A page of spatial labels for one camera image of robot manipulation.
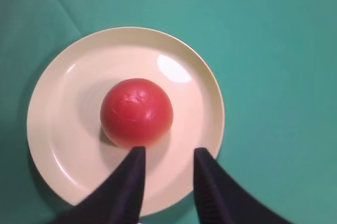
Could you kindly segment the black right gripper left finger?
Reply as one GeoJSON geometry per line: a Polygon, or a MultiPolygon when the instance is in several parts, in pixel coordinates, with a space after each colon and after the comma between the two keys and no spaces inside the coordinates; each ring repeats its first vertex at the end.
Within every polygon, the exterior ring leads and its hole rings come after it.
{"type": "Polygon", "coordinates": [[[145,148],[134,147],[97,189],[50,223],[138,223],[144,197],[145,164],[145,148]]]}

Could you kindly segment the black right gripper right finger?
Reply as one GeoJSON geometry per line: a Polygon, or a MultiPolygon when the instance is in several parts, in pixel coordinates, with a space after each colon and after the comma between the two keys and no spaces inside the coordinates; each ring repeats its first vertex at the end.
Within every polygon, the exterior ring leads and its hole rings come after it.
{"type": "Polygon", "coordinates": [[[193,195],[199,223],[289,223],[247,193],[206,148],[194,150],[193,195]]]}

